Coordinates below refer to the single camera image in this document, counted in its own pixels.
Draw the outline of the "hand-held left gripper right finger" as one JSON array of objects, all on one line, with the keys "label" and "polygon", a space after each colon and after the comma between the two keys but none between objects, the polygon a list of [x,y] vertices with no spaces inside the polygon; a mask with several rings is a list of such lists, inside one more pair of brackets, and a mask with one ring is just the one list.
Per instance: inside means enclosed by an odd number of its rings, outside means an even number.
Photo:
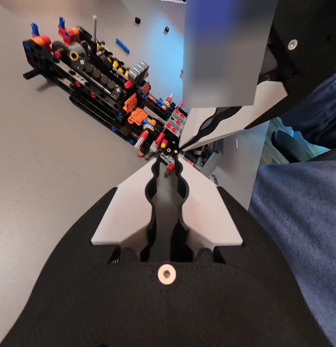
[{"label": "hand-held left gripper right finger", "polygon": [[176,159],[178,207],[176,261],[192,261],[201,249],[240,246],[243,239],[219,187],[184,159]]}]

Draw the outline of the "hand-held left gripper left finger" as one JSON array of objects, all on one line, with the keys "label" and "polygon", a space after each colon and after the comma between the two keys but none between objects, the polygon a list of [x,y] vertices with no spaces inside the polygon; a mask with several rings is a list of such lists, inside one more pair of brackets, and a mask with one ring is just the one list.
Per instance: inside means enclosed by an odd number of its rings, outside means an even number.
[{"label": "hand-held left gripper left finger", "polygon": [[147,261],[156,238],[156,215],[152,198],[157,192],[159,160],[152,159],[114,191],[91,243],[130,248]]}]

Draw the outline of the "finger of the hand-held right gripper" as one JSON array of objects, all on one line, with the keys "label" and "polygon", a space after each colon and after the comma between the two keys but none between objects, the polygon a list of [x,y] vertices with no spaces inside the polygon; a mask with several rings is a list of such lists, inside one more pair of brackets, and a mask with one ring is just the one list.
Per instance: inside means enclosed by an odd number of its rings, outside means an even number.
[{"label": "finger of the hand-held right gripper", "polygon": [[183,127],[179,140],[179,148],[184,148],[192,139],[194,139],[202,124],[214,116],[217,107],[211,108],[191,108],[187,115],[187,120]]},{"label": "finger of the hand-held right gripper", "polygon": [[226,107],[219,113],[217,108],[214,116],[202,124],[197,136],[182,150],[191,150],[241,132],[286,96],[283,83],[261,82],[257,85],[253,105]]}]

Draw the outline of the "lego car chassis model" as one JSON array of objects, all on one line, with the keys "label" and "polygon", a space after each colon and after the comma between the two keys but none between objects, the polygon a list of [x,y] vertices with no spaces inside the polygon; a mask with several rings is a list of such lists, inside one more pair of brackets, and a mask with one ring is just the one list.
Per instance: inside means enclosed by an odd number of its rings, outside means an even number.
[{"label": "lego car chassis model", "polygon": [[64,89],[75,106],[130,143],[138,157],[146,161],[160,157],[166,165],[165,177],[174,170],[180,153],[218,185],[212,173],[223,155],[223,142],[182,151],[179,140],[188,116],[183,103],[176,105],[174,94],[155,98],[146,80],[149,66],[143,61],[133,68],[126,65],[96,38],[95,15],[92,21],[90,34],[81,26],[66,28],[60,16],[58,34],[62,41],[53,42],[31,23],[31,38],[22,44],[32,70],[23,77],[29,80],[41,75]]}]

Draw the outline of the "blue lego pin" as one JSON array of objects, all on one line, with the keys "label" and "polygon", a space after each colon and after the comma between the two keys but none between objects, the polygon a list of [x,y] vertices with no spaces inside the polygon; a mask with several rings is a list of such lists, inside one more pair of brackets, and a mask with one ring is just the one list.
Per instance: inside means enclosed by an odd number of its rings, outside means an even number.
[{"label": "blue lego pin", "polygon": [[130,49],[119,38],[116,38],[115,42],[126,54],[130,53]]}]

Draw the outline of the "black office chair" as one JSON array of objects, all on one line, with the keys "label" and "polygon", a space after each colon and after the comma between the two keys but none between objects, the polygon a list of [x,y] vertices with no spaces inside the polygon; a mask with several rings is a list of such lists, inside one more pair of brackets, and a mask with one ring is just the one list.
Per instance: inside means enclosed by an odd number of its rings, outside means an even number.
[{"label": "black office chair", "polygon": [[335,151],[309,143],[299,132],[288,134],[276,130],[271,135],[271,143],[289,163],[333,160],[336,157]]}]

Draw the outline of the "person's blue-clad body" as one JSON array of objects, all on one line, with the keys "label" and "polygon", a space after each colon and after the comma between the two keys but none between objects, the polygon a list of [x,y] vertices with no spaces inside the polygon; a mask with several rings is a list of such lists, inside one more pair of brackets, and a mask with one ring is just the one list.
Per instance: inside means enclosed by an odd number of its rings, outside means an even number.
[{"label": "person's blue-clad body", "polygon": [[262,165],[249,212],[278,245],[336,346],[336,149],[308,162]]}]

